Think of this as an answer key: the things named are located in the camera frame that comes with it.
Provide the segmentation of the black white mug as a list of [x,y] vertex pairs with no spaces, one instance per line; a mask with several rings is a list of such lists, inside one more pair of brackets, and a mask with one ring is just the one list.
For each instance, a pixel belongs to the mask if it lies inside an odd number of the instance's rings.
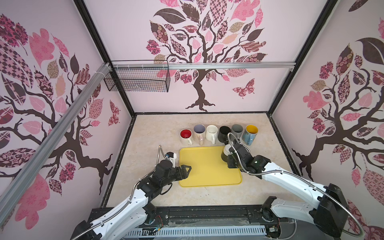
[[223,148],[223,151],[221,153],[221,158],[226,163],[228,162],[228,156],[231,155],[231,152],[230,152],[230,148],[231,147],[232,146],[230,144],[225,145],[224,148]]

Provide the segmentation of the blue mug yellow inside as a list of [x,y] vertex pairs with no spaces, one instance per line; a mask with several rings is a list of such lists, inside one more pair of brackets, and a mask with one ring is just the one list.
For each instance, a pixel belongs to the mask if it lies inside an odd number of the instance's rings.
[[255,140],[256,138],[256,135],[258,134],[258,128],[254,125],[247,125],[245,127],[245,130],[244,130],[244,133],[242,135],[242,140],[243,142],[248,145],[248,146],[251,146],[253,141]]

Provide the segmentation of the grey mug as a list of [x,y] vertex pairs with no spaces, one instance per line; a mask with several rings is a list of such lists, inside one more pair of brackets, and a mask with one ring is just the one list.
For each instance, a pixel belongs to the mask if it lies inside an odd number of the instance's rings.
[[242,125],[234,124],[231,127],[232,134],[239,140],[243,134],[244,128]]

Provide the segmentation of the white ribbed mug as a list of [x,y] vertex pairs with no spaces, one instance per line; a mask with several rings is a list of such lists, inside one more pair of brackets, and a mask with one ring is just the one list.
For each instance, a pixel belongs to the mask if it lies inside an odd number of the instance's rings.
[[209,125],[206,128],[206,140],[215,145],[218,142],[219,129],[215,125]]

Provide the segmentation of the cream white mug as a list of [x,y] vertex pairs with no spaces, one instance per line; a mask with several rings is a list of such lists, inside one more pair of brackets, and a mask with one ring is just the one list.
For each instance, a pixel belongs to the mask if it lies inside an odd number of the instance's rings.
[[192,141],[192,131],[189,129],[183,129],[180,131],[180,141],[185,146],[191,146]]

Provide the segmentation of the pink beige mug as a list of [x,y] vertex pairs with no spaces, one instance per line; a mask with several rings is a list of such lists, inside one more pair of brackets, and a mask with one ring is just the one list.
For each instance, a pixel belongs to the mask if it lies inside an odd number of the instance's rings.
[[206,137],[206,127],[202,124],[198,124],[194,126],[193,130],[196,143],[202,146]]

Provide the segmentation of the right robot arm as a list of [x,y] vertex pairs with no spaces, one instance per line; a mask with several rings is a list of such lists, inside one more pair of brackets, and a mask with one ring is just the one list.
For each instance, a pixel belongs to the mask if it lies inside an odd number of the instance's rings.
[[227,144],[224,161],[230,169],[238,168],[250,176],[274,183],[301,199],[285,201],[270,196],[261,207],[266,222],[290,218],[315,225],[326,235],[339,238],[349,217],[348,204],[341,189],[333,184],[324,186],[295,175],[261,155],[252,156],[243,144]]

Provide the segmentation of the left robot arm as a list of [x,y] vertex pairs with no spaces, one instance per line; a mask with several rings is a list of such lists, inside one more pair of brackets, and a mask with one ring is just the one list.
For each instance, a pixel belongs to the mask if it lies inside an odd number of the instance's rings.
[[156,209],[151,201],[162,193],[163,187],[187,179],[191,166],[174,167],[162,160],[155,168],[138,180],[128,198],[91,223],[79,223],[72,240],[120,240],[132,229],[144,224]]

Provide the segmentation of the yellow plastic tray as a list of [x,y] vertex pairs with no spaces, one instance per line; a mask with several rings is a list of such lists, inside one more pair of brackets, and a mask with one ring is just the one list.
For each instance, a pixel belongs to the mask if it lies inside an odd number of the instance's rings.
[[188,178],[179,181],[182,188],[239,185],[239,169],[230,169],[221,158],[223,146],[193,147],[180,150],[179,163],[192,167]]

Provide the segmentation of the black base frame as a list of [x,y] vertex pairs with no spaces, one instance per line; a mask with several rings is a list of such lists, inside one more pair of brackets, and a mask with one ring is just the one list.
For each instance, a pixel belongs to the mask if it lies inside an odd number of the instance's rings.
[[[264,226],[267,235],[261,237],[285,240],[291,239],[295,233],[285,237],[282,230],[283,224],[292,223],[294,230],[297,230],[298,223],[303,222],[290,218],[266,222],[260,215],[261,207],[262,205],[155,207],[156,209],[147,217],[144,224],[136,228]],[[91,223],[110,210],[111,208],[93,209],[86,222]]]

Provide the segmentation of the aluminium rail back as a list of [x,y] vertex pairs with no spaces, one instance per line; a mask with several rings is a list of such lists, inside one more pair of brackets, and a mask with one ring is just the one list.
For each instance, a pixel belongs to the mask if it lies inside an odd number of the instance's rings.
[[113,63],[113,67],[116,69],[122,68],[158,68],[168,70],[205,70],[205,69],[293,69],[295,62],[257,62],[257,63],[192,63],[192,64],[132,64],[132,63]]

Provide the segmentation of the aluminium rail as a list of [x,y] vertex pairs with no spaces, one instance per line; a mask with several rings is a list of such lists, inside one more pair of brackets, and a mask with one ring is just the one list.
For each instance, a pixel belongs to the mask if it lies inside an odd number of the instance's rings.
[[168,70],[205,70],[205,69],[293,69],[295,62],[257,62],[257,63],[192,63],[192,64],[132,64],[132,63],[113,63],[113,67],[116,69],[122,68],[158,68]]
[[20,173],[7,187],[1,196],[1,224],[3,224],[11,214],[20,198],[26,192],[27,188],[31,185],[32,181],[43,167],[43,164],[48,160],[49,156],[67,132],[72,122],[78,116],[81,108],[85,106],[94,90],[110,70],[110,63],[104,63],[98,68],[90,79],[90,82],[83,88],[82,93],[75,99],[69,107],[69,110],[67,110],[64,116],[55,125],[52,132],[37,148],[35,154],[32,156],[32,159],[26,163]]

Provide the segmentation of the aluminium rail left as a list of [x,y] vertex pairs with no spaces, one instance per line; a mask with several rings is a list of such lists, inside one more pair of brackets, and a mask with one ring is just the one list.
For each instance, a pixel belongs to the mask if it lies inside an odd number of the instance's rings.
[[1,196],[1,224],[3,224],[11,214],[20,198],[26,192],[27,188],[31,185],[32,181],[43,167],[43,164],[48,160],[49,156],[67,132],[72,122],[78,116],[81,108],[85,106],[94,90],[110,70],[110,63],[104,63],[98,68],[90,79],[90,82],[83,88],[82,93],[75,99],[69,107],[69,110],[67,110],[64,116],[55,125],[52,132],[37,148],[35,154],[32,156],[32,159],[26,163],[20,173],[7,187]]

